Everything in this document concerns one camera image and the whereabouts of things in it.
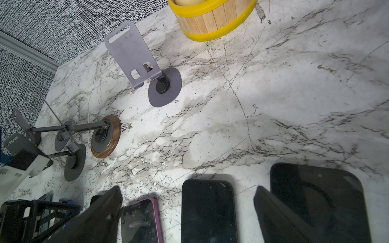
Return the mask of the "wooden base phone stand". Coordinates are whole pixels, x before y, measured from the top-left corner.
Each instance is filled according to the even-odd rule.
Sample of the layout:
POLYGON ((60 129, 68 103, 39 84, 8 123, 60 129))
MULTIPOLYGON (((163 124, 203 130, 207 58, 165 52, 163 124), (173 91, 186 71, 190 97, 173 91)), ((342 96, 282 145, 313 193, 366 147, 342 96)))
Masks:
POLYGON ((45 132, 57 132, 55 138, 55 149, 61 151, 67 145, 70 146, 71 151, 76 149, 76 141, 73 140, 74 135, 80 132, 93 131, 91 138, 91 152, 98 158, 103 159, 112 154, 119 143, 121 136, 121 122, 115 115, 108 115, 102 120, 74 125, 70 121, 66 121, 60 126, 29 128, 27 134, 29 136, 38 135, 45 132))

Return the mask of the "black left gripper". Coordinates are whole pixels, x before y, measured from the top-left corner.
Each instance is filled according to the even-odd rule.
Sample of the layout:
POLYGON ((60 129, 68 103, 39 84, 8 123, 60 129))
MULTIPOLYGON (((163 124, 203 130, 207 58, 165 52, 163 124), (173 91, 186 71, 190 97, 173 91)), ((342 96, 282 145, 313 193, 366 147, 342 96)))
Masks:
POLYGON ((81 206, 43 200, 11 200, 1 206, 2 243, 43 243, 81 212, 81 206))

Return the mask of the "purple-grey back stand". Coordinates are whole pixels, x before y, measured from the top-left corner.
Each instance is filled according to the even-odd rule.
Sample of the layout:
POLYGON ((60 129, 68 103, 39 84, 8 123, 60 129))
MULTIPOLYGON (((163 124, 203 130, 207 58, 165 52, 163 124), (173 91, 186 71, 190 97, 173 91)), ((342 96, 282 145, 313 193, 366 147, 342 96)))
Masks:
POLYGON ((120 24, 107 34, 104 42, 135 90, 144 86, 145 81, 151 81, 148 89, 151 106, 163 107, 178 97, 182 88, 179 70, 160 69, 133 22, 120 24))

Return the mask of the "yellow steamer basket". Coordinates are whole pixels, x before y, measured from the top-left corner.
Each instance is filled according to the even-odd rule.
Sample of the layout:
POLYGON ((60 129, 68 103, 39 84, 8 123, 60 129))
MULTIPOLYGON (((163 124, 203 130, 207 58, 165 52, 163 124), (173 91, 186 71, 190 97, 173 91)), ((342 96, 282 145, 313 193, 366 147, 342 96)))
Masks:
POLYGON ((241 25, 256 7, 257 0, 168 3, 186 37, 197 42, 207 42, 220 38, 241 25))

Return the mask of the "dark grey round stand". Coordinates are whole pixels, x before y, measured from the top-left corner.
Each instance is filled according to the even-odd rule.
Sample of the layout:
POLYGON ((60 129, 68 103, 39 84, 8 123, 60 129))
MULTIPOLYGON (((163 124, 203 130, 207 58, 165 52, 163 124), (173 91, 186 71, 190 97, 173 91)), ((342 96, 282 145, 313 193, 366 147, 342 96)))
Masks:
POLYGON ((79 149, 75 153, 70 151, 63 151, 48 155, 47 157, 57 158, 66 156, 66 163, 64 169, 64 177, 68 182, 76 180, 82 173, 86 160, 86 147, 84 144, 79 144, 79 149))

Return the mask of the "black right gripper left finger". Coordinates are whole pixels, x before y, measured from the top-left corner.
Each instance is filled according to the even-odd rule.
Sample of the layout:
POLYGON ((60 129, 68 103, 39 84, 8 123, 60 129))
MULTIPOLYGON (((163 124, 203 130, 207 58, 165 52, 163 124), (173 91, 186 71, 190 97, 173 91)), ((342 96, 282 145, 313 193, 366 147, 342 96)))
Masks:
POLYGON ((67 227, 54 234, 50 243, 115 243, 123 197, 119 186, 113 186, 67 227))

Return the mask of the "purple-edged black phone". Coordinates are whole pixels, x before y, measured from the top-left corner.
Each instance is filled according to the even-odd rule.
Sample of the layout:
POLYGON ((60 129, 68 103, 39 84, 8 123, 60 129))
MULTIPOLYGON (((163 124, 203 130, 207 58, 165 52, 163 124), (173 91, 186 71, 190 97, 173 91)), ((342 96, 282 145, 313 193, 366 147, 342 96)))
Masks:
POLYGON ((147 197, 122 208, 123 243, 163 243, 157 200, 147 197))

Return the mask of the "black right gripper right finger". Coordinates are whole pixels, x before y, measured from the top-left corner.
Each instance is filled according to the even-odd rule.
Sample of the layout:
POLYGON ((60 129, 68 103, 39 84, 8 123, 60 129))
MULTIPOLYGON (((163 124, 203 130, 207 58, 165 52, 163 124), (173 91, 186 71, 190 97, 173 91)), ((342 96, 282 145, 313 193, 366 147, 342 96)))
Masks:
POLYGON ((253 199, 265 243, 321 243, 313 228, 263 186, 253 199))

